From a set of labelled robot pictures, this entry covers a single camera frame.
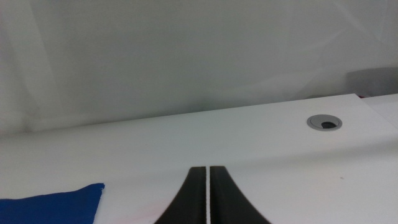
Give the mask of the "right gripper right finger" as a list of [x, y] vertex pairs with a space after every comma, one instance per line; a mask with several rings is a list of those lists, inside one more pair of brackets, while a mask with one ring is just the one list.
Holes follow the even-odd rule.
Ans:
[[224, 166], [210, 167], [211, 223], [270, 224], [244, 196]]

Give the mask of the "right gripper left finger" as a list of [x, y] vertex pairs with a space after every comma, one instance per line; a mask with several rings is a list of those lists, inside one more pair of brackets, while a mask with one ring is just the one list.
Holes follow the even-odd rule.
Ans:
[[191, 167], [155, 224], [206, 224], [206, 167]]

